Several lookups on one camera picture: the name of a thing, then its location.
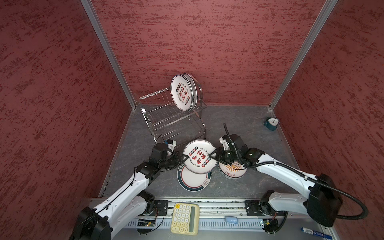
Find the stainless steel dish rack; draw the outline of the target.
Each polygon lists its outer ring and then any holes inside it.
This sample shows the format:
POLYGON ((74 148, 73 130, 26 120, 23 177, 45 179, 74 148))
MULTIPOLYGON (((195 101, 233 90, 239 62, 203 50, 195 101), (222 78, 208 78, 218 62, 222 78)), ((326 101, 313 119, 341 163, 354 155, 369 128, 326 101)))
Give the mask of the stainless steel dish rack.
POLYGON ((202 118, 207 105, 200 96, 197 105, 188 111, 177 108, 170 88, 142 96, 137 104, 155 142, 174 140, 180 148, 193 140, 207 138, 202 118))

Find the orange patterned plate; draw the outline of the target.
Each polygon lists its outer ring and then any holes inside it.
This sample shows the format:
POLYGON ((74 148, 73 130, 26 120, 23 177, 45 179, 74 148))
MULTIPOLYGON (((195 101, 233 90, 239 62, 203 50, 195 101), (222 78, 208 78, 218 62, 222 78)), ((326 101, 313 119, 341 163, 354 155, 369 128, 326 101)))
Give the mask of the orange patterned plate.
POLYGON ((247 173, 247 169, 244 167, 244 165, 241 165, 238 162, 234 162, 228 165, 219 163, 219 171, 226 178, 232 180, 240 179, 247 173))

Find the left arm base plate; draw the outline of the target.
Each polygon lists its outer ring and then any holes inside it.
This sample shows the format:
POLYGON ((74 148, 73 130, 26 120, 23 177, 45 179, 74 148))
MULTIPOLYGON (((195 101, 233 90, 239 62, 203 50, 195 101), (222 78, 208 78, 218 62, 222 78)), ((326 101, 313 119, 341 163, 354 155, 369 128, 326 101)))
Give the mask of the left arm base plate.
POLYGON ((148 216, 166 216, 168 213, 168 200, 152 200, 147 205, 148 216))

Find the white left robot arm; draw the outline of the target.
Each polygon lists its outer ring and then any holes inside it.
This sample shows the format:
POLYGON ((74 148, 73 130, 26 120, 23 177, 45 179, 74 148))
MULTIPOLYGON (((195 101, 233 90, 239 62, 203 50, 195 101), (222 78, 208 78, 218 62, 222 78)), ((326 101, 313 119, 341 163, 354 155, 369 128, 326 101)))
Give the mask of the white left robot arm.
POLYGON ((79 213, 70 239, 111 240, 137 216, 154 212, 155 197, 146 188, 161 172, 186 161, 186 155, 174 151, 176 145, 173 140, 157 143, 149 160, 135 167, 121 188, 96 207, 86 207, 79 213))

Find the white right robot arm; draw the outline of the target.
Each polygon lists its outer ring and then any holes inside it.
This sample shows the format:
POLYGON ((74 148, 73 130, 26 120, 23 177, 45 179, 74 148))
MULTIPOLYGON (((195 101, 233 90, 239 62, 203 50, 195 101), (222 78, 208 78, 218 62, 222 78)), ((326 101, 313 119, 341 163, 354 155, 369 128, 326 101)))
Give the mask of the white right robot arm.
POLYGON ((241 150, 230 146, 219 147, 209 154, 219 163, 229 165, 238 162, 246 169, 256 169, 286 184, 296 191, 282 194, 267 191, 259 200, 257 210, 264 216, 278 212, 294 212, 308 215, 324 227, 332 227, 343 204, 334 183, 326 175, 315 175, 288 166, 257 148, 243 147, 241 150))

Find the red green rimmed plate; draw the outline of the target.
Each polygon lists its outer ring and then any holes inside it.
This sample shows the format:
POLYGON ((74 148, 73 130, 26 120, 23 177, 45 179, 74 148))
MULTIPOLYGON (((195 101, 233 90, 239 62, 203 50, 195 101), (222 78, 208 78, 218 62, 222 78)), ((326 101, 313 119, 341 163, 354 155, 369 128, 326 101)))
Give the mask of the red green rimmed plate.
POLYGON ((205 189, 212 178, 212 173, 196 174, 185 166, 179 166, 177 180, 181 187, 189 192, 199 192, 205 189))

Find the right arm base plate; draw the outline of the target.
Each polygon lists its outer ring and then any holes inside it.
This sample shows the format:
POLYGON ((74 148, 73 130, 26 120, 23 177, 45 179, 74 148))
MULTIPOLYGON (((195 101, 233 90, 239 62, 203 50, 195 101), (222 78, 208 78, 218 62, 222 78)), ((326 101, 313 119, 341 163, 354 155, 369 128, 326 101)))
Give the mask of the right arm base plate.
POLYGON ((247 216, 249 217, 284 217, 284 211, 276 211, 274 210, 268 202, 263 201, 253 201, 248 200, 245 201, 245 209, 247 212, 247 216))

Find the red character text plate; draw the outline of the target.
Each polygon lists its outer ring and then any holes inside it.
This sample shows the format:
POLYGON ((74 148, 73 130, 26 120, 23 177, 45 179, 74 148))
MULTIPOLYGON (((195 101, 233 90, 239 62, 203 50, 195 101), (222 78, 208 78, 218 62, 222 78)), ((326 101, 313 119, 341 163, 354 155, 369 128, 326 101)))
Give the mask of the red character text plate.
POLYGON ((171 83, 171 95, 175 105, 181 111, 188 111, 192 106, 192 90, 188 80, 182 75, 176 75, 171 83))

